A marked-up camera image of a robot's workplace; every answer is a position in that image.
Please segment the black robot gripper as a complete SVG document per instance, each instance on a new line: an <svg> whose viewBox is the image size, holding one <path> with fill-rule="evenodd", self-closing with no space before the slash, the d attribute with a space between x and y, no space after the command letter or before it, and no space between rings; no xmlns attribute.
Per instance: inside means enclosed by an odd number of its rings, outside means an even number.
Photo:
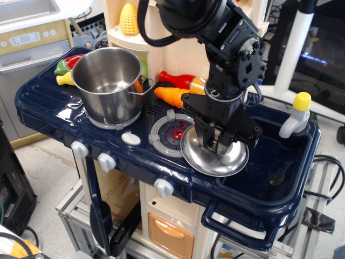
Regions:
<svg viewBox="0 0 345 259"><path fill-rule="evenodd" d="M181 110L194 118L199 144L211 147L215 131L219 130L217 155L226 154L232 143L237 141L255 147L263 130L246 113L244 92L233 91L227 97L215 94L215 90L207 88L205 95L186 93L181 96Z"/></svg>

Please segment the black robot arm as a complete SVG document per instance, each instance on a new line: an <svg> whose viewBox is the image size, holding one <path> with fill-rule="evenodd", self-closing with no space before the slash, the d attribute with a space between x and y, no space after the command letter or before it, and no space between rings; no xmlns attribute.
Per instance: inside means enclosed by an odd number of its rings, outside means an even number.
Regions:
<svg viewBox="0 0 345 259"><path fill-rule="evenodd" d="M258 28L232 1L157 1L156 6L170 36L151 39L145 30L147 1L140 1L137 22L142 38L164 47L182 38L204 44L210 63L205 94L184 94L182 110L195 118L199 144L218 155L233 142L255 146L262 133L244 111L244 95L263 80Z"/></svg>

